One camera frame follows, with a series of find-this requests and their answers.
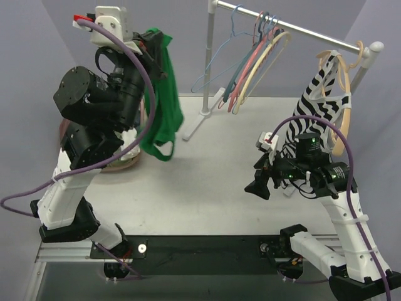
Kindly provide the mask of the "green tank top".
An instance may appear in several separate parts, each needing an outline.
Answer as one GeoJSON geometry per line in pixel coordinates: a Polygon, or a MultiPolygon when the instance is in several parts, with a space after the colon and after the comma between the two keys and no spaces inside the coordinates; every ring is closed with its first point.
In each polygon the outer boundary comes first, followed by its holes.
{"type": "Polygon", "coordinates": [[[171,160],[176,133],[184,122],[184,114],[179,102],[174,67],[168,46],[172,37],[165,34],[161,41],[162,71],[167,74],[163,80],[153,80],[156,111],[150,130],[140,142],[140,148],[160,161],[171,160]]]}

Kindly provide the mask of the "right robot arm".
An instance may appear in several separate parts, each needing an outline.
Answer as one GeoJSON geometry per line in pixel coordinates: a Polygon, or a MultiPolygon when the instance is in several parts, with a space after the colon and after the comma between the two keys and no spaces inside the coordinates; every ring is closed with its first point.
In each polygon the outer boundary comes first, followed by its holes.
{"type": "Polygon", "coordinates": [[[269,199],[268,182],[279,188],[284,180],[301,181],[309,186],[328,212],[341,243],[343,255],[318,241],[302,225],[280,231],[278,250],[286,255],[297,254],[307,259],[328,279],[337,300],[367,300],[400,287],[400,273],[392,271],[372,239],[363,213],[357,185],[352,184],[351,198],[346,197],[349,167],[332,162],[320,147],[316,133],[297,135],[295,157],[283,157],[277,150],[278,136],[262,132],[256,142],[263,156],[255,163],[254,181],[245,192],[269,199]]]}

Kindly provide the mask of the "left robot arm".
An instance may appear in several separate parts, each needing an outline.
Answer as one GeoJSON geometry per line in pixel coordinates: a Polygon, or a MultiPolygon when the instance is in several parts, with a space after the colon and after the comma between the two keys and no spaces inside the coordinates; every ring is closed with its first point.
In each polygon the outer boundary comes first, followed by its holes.
{"type": "Polygon", "coordinates": [[[54,173],[70,172],[70,176],[54,179],[30,208],[41,221],[43,242],[90,239],[119,258],[130,249],[125,233],[118,224],[97,216],[84,194],[108,159],[123,148],[122,134],[134,128],[145,82],[126,54],[108,46],[96,54],[105,55],[114,70],[96,75],[76,66],[64,75],[53,97],[61,115],[69,120],[54,173]]]}

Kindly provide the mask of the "cream yellow hanger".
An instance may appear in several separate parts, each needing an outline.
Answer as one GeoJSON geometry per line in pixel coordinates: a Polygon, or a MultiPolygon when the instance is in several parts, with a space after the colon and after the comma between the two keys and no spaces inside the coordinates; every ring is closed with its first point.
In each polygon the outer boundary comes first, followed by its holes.
{"type": "Polygon", "coordinates": [[[288,31],[281,29],[281,32],[275,36],[267,45],[267,47],[257,57],[256,63],[251,70],[249,76],[244,80],[244,84],[240,90],[235,107],[232,109],[232,114],[237,115],[240,107],[250,97],[251,93],[258,86],[269,69],[276,63],[276,60],[281,56],[283,50],[291,41],[291,34],[288,31]]]}

